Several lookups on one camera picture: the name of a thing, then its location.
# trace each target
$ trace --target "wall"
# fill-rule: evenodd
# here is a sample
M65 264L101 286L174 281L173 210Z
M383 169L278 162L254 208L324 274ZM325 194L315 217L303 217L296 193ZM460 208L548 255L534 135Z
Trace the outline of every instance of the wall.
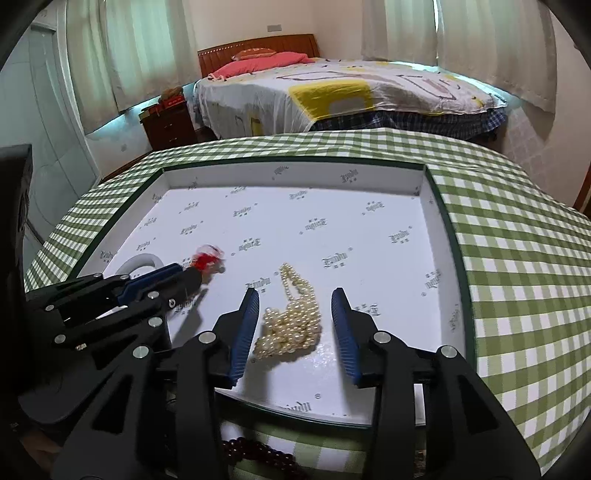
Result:
M556 114L517 101L500 151L546 193L571 206L591 161L591 70L553 16L558 61Z
M361 58L362 0L316 0L313 33L320 55L328 59Z
M313 10L310 0L185 0L191 12L197 48L214 47L248 38L310 33ZM267 32L281 24L282 31Z

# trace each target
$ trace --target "gingham tablecloth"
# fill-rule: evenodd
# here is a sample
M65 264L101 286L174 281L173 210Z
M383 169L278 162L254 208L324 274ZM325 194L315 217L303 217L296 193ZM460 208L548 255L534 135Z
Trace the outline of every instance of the gingham tablecloth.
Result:
M157 170L269 155L427 165L466 267L478 374L513 418L542 471L547 470L591 404L591 221L541 192L518 165L486 148L436 135L372 129L231 139L152 153L70 209L27 271L25 288L65 280L101 228ZM252 428L316 469L314 478L345 478L345 472L358 477L361 472L359 442L310 436L304 430ZM235 477L257 478L258 467L242 463Z

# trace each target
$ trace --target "drawer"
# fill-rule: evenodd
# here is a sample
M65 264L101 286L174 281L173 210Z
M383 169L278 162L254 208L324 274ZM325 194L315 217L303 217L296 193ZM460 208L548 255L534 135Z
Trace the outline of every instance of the drawer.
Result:
M197 142L193 123L185 103L150 115L141 122L153 150L181 147Z

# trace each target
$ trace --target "curtain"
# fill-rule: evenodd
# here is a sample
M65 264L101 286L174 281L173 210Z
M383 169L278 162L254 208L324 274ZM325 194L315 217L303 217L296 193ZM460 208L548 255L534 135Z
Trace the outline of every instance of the curtain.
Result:
M439 66L548 112L556 107L556 41L539 0L438 0Z
M200 78L183 0L69 0L66 38L85 133Z
M366 60L437 64L433 0L363 0Z
M74 95L85 134L119 115L107 67L98 0L70 0L66 45Z

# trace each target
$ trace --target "yellow patch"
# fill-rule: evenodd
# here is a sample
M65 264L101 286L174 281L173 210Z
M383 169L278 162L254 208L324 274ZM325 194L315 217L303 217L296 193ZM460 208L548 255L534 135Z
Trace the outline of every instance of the yellow patch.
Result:
M472 97L472 100L474 100L480 108L484 107L484 102L482 100L480 100L479 98Z
M265 135L262 131L262 123L258 118L251 117L251 131L253 137L262 137Z
M289 93L295 104L314 121L351 111L374 109L371 89L364 80L306 82L290 87Z

